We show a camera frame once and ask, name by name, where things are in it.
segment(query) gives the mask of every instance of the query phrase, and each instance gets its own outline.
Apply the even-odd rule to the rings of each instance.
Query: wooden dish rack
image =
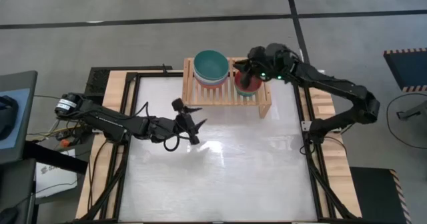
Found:
[[[258,106],[260,117],[264,118],[272,105],[272,95],[267,83],[262,83],[255,95],[243,97],[237,94],[234,87],[234,75],[237,69],[233,67],[235,61],[243,57],[227,58],[230,65],[230,74],[226,82],[217,89],[206,89],[193,77],[194,58],[184,59],[182,99],[188,106]]]

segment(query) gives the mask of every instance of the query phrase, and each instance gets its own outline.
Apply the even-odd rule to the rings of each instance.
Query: white table surface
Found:
[[[195,123],[199,145],[131,140],[121,221],[315,220],[306,158],[291,85],[270,81],[272,106],[265,119],[257,107],[204,107]],[[137,110],[174,119],[171,102],[182,78],[141,78]],[[175,145],[170,139],[168,147]]]

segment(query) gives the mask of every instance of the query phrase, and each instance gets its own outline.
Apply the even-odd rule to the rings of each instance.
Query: gray floor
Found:
[[[427,9],[427,0],[295,0],[299,13]],[[288,0],[0,0],[1,24],[201,17],[289,13]],[[385,120],[387,103],[401,94],[382,53],[427,47],[427,15],[302,19],[310,61],[339,78],[366,85],[382,102],[379,121],[355,125],[345,135],[350,165],[395,169],[413,223],[423,223],[427,200],[427,151],[396,141]],[[59,96],[81,92],[91,67],[165,63],[181,69],[184,57],[204,49],[244,56],[271,42],[298,50],[292,20],[223,21],[58,29],[0,30],[1,74],[37,70],[36,92]],[[391,107],[393,130],[413,145],[427,147],[425,120],[402,123],[394,112],[420,103],[409,98]],[[350,106],[334,98],[338,112]],[[30,132],[50,128],[55,102],[36,99]],[[41,205],[39,223],[68,221],[78,194]]]

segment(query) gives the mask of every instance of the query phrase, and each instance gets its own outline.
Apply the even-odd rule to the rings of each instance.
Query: red cup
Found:
[[[234,86],[238,93],[244,97],[251,97],[261,87],[262,80],[254,76],[251,77],[251,81],[248,88],[243,88],[240,80],[242,79],[242,73],[238,71],[234,76]]]

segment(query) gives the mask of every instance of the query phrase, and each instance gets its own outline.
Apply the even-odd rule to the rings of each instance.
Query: cable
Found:
[[[73,131],[74,131],[78,127],[81,127],[81,126],[75,125],[74,127],[65,127],[65,128],[56,129],[50,133],[27,133],[27,135],[38,135],[38,137],[35,137],[34,139],[32,139],[30,141],[36,141],[36,140],[39,140],[40,137],[42,137],[42,140],[39,140],[39,142],[42,142],[44,140],[47,140],[49,137],[52,137],[54,134],[60,133],[60,132],[65,131],[65,130],[70,130],[70,129],[73,129]]]
[[[307,155],[307,153],[303,153],[302,149],[306,147],[306,144],[303,144],[302,147],[300,147],[300,153],[301,155]],[[316,150],[316,147],[313,145],[313,149],[310,151],[310,155],[313,155],[314,151]]]
[[[93,172],[91,174],[91,169],[90,169],[90,160],[87,162],[89,165],[89,198],[87,199],[87,209],[89,210],[90,207],[92,207],[92,185],[93,185],[93,180],[95,179],[95,171],[96,171],[96,163],[99,157],[99,154],[101,153],[101,150],[103,149],[103,147],[105,146],[105,144],[107,144],[107,140],[104,141],[104,143],[102,143],[102,146],[99,148],[98,152],[96,153],[95,156],[95,161],[93,162]]]
[[[32,197],[33,195],[35,195],[35,194],[37,194],[37,193],[40,193],[40,192],[42,192],[42,191],[45,191],[45,190],[47,190],[47,189],[50,189],[50,188],[52,188],[52,187],[58,187],[58,186],[61,186],[61,185],[73,185],[74,183],[78,182],[82,177],[84,177],[84,175],[82,175],[82,176],[80,176],[79,178],[77,178],[73,183],[62,183],[62,184],[56,184],[56,185],[53,185],[53,186],[50,186],[50,187],[46,187],[46,188],[44,188],[44,189],[42,189],[42,190],[40,190],[40,191],[34,192],[34,193],[32,193],[32,194],[28,195],[28,197],[26,197],[26,198],[24,198],[24,199],[20,200],[20,202],[18,202],[18,203],[17,203],[16,205],[14,205],[13,207],[17,207],[19,204],[21,204],[22,202],[24,202],[24,201],[25,201],[25,200],[27,200],[28,198]]]
[[[129,117],[124,117],[124,118],[114,117],[114,118],[119,119],[119,120],[128,120],[128,119],[131,119],[131,118],[134,118],[134,117],[138,116],[138,114],[140,114],[142,112],[142,110],[144,110],[144,108],[145,108],[145,114],[147,114],[147,117],[149,117],[149,115],[148,115],[148,101],[147,101],[147,102],[144,103],[144,105],[141,107],[141,109],[137,113],[135,113],[135,114],[133,114],[133,115],[131,115]]]
[[[34,97],[44,97],[44,98],[51,98],[51,99],[61,100],[61,98],[59,98],[59,97],[47,96],[47,95],[34,95]]]
[[[344,130],[342,130],[341,131],[341,135],[344,134],[346,131],[348,131],[348,129],[352,128],[353,125],[354,125],[354,123],[351,124],[351,125],[349,125],[349,126],[347,126]]]
[[[346,151],[346,155],[347,155],[347,148],[344,145],[344,143],[342,143],[340,140],[338,140],[337,138],[334,138],[334,137],[328,137],[328,136],[326,136],[325,138],[329,138],[329,139],[332,139],[332,140],[338,142],[344,148],[344,150]]]
[[[55,132],[56,128],[58,128],[60,122],[61,122],[61,120],[57,119],[54,122],[54,124],[51,126],[50,130],[45,135],[43,133],[27,133],[27,135],[39,135],[38,137],[36,137],[30,141],[39,141],[39,143],[40,143],[42,141],[47,140]]]
[[[409,147],[413,147],[413,148],[417,148],[417,149],[427,149],[427,147],[417,147],[417,146],[411,145],[411,144],[409,144],[409,143],[407,143],[407,142],[403,141],[401,138],[399,138],[396,134],[394,134],[394,133],[393,133],[392,128],[390,127],[390,122],[389,122],[389,119],[388,119],[388,110],[389,110],[389,108],[390,108],[391,104],[392,104],[395,100],[400,99],[400,98],[405,97],[405,96],[409,96],[409,95],[421,95],[421,96],[425,96],[425,97],[427,97],[427,95],[426,95],[426,94],[421,94],[421,93],[409,93],[409,94],[405,94],[405,95],[400,95],[400,96],[396,97],[395,99],[391,100],[391,101],[388,103],[388,105],[387,105],[387,110],[386,110],[387,127],[388,127],[389,132],[393,135],[393,137],[394,137],[394,138],[396,138],[397,140],[399,140],[401,143],[403,143],[403,144],[405,144],[405,145],[407,145],[407,146],[409,146]]]
[[[175,150],[178,148],[178,146],[179,146],[179,137],[177,137],[175,147],[173,147],[172,149],[169,149],[169,148],[166,146],[166,140],[165,140],[165,141],[163,141],[163,147],[165,147],[165,150],[166,150],[166,151],[169,151],[169,152],[175,151]]]

